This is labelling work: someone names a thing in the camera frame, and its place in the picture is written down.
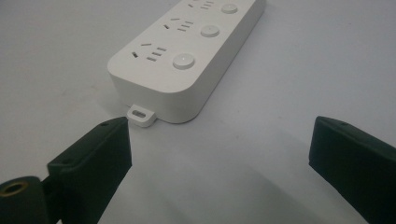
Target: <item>electrical outlet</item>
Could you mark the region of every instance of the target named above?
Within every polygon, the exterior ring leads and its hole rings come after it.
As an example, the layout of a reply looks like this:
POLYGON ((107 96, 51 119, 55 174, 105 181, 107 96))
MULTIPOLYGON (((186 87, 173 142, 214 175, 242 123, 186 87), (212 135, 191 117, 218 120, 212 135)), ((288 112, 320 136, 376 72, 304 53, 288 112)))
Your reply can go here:
POLYGON ((193 27, 194 22, 191 20, 183 20, 181 18, 172 18, 163 25, 166 30, 177 30, 181 32, 187 32, 193 27))
POLYGON ((132 56, 135 59, 144 58, 152 62, 157 62, 165 53, 167 49, 153 45, 152 43, 140 44, 140 46, 132 51, 132 56))
POLYGON ((116 53, 107 68, 128 118, 195 118, 262 15, 265 0, 182 0, 116 53))

